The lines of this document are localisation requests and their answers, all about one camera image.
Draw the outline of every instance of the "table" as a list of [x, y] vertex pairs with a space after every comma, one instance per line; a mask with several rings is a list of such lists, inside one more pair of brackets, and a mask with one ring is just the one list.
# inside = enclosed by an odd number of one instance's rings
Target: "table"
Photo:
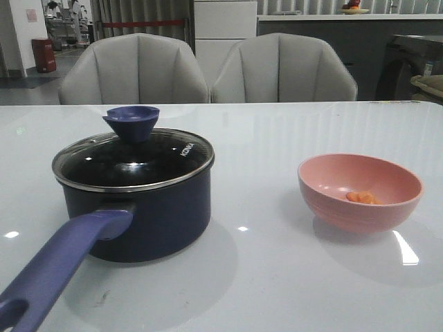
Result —
[[[427, 102], [159, 105], [215, 148], [212, 217], [178, 254], [87, 257], [39, 331], [441, 331], [443, 108]], [[67, 220], [54, 155], [110, 131], [100, 106], [0, 107], [0, 289]], [[297, 167], [331, 152], [399, 163], [425, 193], [394, 231], [314, 218]]]

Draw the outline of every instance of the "pot handle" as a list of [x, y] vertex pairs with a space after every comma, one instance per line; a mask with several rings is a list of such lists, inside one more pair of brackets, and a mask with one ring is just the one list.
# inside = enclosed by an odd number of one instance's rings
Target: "pot handle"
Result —
[[36, 331], [93, 244], [132, 222], [125, 210], [101, 210], [65, 223], [0, 294], [0, 331]]

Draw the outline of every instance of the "brand text on lid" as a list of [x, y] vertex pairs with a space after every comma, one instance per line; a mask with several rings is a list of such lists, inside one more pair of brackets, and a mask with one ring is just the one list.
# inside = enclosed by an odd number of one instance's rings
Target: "brand text on lid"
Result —
[[180, 155], [183, 157], [186, 157], [190, 153], [193, 146], [194, 146], [194, 143], [188, 143], [186, 145], [186, 147], [183, 150], [181, 150]]

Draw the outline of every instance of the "purple lid knob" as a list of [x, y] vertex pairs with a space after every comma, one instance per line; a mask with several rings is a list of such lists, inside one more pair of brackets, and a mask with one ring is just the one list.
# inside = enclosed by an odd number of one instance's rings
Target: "purple lid knob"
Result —
[[159, 118], [160, 110], [151, 106], [123, 106], [110, 109], [103, 119], [126, 143], [145, 142]]

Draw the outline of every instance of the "saucepan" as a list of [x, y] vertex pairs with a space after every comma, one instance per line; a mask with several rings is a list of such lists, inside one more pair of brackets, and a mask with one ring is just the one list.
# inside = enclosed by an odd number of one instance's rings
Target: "saucepan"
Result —
[[210, 219], [214, 150], [201, 136], [154, 128], [159, 109], [119, 107], [114, 130], [78, 141], [53, 159], [69, 217], [0, 294], [0, 331], [38, 329], [90, 253], [140, 262], [178, 252]]

